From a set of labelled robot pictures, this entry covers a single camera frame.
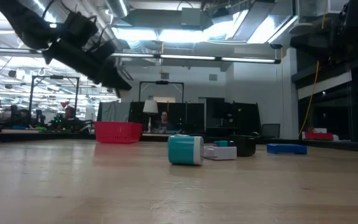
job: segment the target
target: white lamp shade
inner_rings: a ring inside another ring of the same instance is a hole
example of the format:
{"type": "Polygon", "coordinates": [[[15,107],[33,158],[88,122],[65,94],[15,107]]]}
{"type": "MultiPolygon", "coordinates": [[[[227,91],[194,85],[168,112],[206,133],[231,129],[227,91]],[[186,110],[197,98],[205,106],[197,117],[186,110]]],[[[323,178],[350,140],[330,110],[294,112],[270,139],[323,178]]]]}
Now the white lamp shade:
{"type": "Polygon", "coordinates": [[[144,102],[143,113],[158,114],[157,102],[155,100],[146,100],[144,102]]]}

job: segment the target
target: chair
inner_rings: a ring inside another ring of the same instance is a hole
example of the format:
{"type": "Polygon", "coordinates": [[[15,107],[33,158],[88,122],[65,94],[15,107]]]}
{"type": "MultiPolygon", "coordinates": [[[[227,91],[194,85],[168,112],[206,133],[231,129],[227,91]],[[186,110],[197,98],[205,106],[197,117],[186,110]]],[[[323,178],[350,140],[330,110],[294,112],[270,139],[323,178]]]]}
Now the chair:
{"type": "Polygon", "coordinates": [[[280,124],[263,124],[262,125],[263,138],[280,138],[280,124]]]}

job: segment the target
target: teal container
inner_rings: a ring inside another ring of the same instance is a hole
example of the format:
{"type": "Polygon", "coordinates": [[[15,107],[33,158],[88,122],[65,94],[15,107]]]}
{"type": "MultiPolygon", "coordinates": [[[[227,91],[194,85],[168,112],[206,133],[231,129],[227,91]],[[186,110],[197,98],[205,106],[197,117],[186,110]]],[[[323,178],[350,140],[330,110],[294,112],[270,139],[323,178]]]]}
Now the teal container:
{"type": "Polygon", "coordinates": [[[203,165],[204,140],[199,136],[170,136],[168,160],[178,165],[203,165]]]}

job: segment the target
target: white box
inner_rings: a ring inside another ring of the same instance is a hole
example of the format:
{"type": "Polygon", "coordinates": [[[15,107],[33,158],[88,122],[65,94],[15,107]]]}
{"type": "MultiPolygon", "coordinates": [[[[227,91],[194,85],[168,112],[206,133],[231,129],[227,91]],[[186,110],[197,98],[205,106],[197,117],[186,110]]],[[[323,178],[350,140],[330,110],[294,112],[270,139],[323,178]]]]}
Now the white box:
{"type": "Polygon", "coordinates": [[[237,147],[205,146],[204,158],[212,160],[237,159],[237,147]]]}

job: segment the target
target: yellow cable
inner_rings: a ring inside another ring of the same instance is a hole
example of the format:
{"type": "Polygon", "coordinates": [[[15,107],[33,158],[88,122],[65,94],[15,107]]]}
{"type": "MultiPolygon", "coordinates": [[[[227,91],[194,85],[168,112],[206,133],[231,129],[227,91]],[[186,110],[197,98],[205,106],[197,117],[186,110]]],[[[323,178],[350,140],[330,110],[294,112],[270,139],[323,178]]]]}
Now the yellow cable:
{"type": "MultiPolygon", "coordinates": [[[[326,22],[327,10],[328,10],[328,0],[326,0],[326,5],[325,5],[325,9],[324,9],[323,23],[321,24],[321,29],[322,29],[322,30],[324,29],[324,24],[325,24],[325,22],[326,22]]],[[[301,129],[299,130],[298,138],[301,137],[303,128],[305,128],[306,122],[307,122],[307,120],[308,120],[309,111],[310,111],[310,106],[311,106],[311,101],[312,101],[312,99],[313,99],[314,89],[316,88],[316,83],[317,83],[317,78],[318,78],[318,70],[319,70],[319,69],[320,69],[320,62],[317,61],[316,76],[315,76],[315,78],[314,78],[314,83],[313,83],[313,91],[311,92],[311,95],[310,95],[310,101],[309,101],[308,110],[306,111],[306,116],[305,116],[305,119],[303,120],[302,127],[301,127],[301,129]]]]}

